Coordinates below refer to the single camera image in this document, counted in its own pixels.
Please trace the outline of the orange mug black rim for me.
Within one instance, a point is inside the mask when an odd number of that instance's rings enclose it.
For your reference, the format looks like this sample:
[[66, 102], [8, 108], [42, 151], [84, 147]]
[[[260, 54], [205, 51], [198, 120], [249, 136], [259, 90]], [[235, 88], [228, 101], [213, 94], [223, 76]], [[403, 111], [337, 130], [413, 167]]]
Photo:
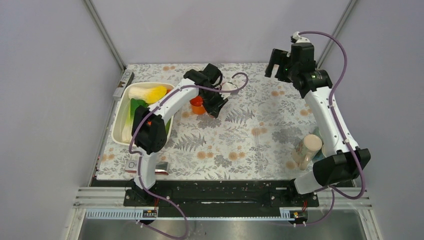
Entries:
[[195, 115], [203, 115], [206, 109], [203, 106], [203, 99], [199, 95], [189, 101], [191, 110]]

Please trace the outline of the cream floral mug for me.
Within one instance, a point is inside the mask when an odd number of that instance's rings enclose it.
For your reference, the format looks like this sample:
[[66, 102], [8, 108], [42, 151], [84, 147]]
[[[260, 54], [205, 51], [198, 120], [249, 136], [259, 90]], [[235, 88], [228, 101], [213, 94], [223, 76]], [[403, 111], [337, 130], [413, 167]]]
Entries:
[[292, 150], [291, 157], [301, 171], [306, 170], [315, 155], [322, 149], [323, 141], [315, 134], [306, 135]]

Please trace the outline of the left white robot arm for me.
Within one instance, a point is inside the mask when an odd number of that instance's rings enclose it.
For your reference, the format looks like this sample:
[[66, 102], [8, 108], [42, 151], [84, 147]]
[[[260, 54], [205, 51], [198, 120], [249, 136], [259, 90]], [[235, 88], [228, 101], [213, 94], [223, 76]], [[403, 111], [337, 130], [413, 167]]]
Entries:
[[217, 66], [209, 63], [203, 70], [187, 71], [180, 82], [163, 98], [149, 107], [139, 106], [134, 113], [132, 139], [130, 145], [140, 150], [134, 183], [139, 189], [136, 199], [144, 206], [152, 204], [155, 192], [151, 189], [156, 183], [156, 158], [168, 139], [166, 124], [186, 103], [195, 97], [202, 98], [205, 111], [217, 118], [227, 103], [216, 83], [223, 79]]

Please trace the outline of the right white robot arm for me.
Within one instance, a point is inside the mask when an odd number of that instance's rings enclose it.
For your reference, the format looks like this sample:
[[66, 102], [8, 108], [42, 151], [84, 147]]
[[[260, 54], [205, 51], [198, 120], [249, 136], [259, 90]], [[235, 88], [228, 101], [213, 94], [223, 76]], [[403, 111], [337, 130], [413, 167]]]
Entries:
[[315, 48], [309, 42], [293, 43], [290, 51], [273, 49], [265, 77], [291, 83], [311, 108], [323, 139], [325, 158], [315, 163], [312, 171], [291, 180], [287, 201], [301, 205], [307, 194], [339, 182], [363, 178], [363, 169], [371, 159], [367, 148], [359, 147], [352, 137], [331, 92], [336, 88], [324, 69], [317, 69]]

